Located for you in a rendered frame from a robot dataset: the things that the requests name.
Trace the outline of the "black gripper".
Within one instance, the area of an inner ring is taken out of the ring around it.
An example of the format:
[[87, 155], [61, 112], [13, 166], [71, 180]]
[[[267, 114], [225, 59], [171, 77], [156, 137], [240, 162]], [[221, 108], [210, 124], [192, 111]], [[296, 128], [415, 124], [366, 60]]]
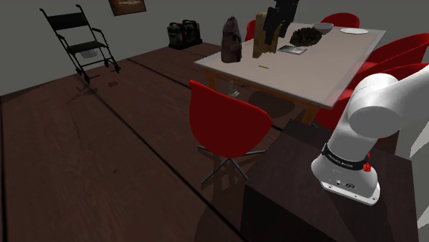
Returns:
[[275, 8], [269, 7], [265, 17], [265, 44], [271, 45], [275, 31], [280, 25], [278, 36], [284, 38], [290, 23], [294, 20], [299, 0], [275, 0]]

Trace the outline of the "tan wooden block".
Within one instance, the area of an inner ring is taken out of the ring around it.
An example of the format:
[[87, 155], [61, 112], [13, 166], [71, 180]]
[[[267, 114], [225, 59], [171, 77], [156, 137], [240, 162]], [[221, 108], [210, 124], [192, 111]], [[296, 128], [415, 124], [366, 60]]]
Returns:
[[255, 33], [254, 33], [254, 46], [253, 46], [253, 58], [259, 58], [264, 53], [277, 52], [278, 35], [280, 32], [280, 26], [278, 25], [273, 33], [272, 43], [270, 45], [265, 44], [265, 37], [267, 32], [263, 29], [267, 13], [260, 12], [256, 15]]

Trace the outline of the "grey flat book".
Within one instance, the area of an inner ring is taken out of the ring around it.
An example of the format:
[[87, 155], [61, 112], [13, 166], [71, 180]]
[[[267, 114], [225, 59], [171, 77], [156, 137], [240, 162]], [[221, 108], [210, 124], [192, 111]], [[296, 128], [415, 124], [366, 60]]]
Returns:
[[278, 51], [289, 53], [289, 54], [295, 54], [295, 55], [301, 55], [302, 53], [307, 51], [306, 47], [295, 47], [291, 45], [284, 45], [280, 48], [278, 48]]

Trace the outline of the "dark rough round lump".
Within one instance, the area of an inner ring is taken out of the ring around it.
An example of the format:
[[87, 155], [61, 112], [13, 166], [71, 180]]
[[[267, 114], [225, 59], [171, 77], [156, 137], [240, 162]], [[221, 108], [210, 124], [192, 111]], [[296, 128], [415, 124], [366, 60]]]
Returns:
[[322, 32], [314, 27], [303, 27], [293, 32], [290, 43], [296, 47], [315, 45], [322, 38]]

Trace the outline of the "grey bowl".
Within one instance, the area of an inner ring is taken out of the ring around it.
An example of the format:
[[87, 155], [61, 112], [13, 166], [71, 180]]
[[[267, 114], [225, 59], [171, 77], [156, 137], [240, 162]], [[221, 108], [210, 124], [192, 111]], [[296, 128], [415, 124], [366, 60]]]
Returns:
[[317, 29], [321, 33], [321, 35], [325, 35], [333, 29], [334, 24], [332, 24], [332, 23], [314, 23], [312, 25], [312, 27]]

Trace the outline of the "dark brown rock-shaped figure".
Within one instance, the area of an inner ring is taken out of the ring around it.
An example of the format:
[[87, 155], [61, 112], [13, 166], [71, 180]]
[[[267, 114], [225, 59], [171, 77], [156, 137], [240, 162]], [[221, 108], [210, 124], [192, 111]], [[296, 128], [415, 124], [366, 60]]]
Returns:
[[221, 41], [221, 61], [223, 63], [237, 63], [241, 61], [242, 38], [237, 19], [228, 18], [223, 27]]

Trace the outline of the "wooden table with pale top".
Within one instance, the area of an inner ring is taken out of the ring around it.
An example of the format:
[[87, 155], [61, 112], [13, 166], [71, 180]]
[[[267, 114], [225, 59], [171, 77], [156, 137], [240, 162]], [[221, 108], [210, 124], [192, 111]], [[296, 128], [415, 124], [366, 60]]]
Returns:
[[385, 32], [346, 34], [334, 27], [301, 55], [277, 51], [253, 58], [252, 40], [242, 44], [238, 63], [223, 63], [220, 53], [195, 61], [209, 86], [223, 78], [271, 93], [306, 107], [302, 122], [311, 124], [321, 108], [332, 109]]

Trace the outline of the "black bag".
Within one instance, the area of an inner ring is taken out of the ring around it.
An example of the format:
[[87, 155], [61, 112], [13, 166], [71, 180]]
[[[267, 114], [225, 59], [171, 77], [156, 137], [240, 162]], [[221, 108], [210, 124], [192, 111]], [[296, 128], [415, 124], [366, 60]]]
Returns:
[[170, 48], [183, 50], [203, 43], [199, 24], [196, 21], [183, 20], [181, 23], [169, 23], [167, 27]]

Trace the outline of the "dark robot stand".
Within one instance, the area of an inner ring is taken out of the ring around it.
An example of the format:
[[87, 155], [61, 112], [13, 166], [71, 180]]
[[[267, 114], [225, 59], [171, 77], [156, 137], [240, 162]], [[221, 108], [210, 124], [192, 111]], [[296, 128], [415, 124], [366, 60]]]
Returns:
[[322, 188], [311, 171], [330, 132], [290, 120], [250, 175], [241, 233], [251, 242], [419, 242], [411, 161], [371, 149], [373, 206]]

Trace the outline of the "black wheeled folding chair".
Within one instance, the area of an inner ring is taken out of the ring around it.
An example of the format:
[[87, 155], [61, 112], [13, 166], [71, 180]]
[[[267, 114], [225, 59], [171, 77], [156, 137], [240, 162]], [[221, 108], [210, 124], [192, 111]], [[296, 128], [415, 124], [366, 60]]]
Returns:
[[[80, 76], [83, 76], [87, 83], [90, 83], [91, 77], [87, 75], [86, 71], [84, 70], [84, 67], [89, 65], [103, 63], [105, 67], [109, 67], [109, 65], [112, 64], [114, 66], [114, 70], [112, 70], [112, 72], [120, 73], [121, 67], [118, 65], [117, 61], [113, 57], [104, 33], [98, 28], [91, 27], [82, 7], [79, 4], [76, 4], [76, 7], [80, 10], [80, 12], [50, 16], [46, 14], [44, 9], [40, 8], [39, 10], [43, 13], [44, 17], [47, 19], [47, 22], [53, 29], [56, 37], [63, 46], [63, 49], [67, 52], [68, 57], [70, 58], [75, 67], [76, 73]], [[59, 30], [79, 28], [83, 26], [87, 26], [89, 28], [93, 36], [92, 41], [69, 45], [69, 43], [66, 41], [66, 38], [58, 33]], [[95, 49], [100, 50], [100, 53], [102, 54], [102, 60], [97, 60], [92, 63], [81, 65], [76, 57], [76, 54]]]

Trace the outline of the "framed wall picture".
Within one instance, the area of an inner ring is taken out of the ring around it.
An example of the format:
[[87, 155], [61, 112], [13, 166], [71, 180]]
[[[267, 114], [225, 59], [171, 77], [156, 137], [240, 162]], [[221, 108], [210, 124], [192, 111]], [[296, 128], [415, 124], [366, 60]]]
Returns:
[[109, 0], [114, 16], [146, 12], [144, 0]]

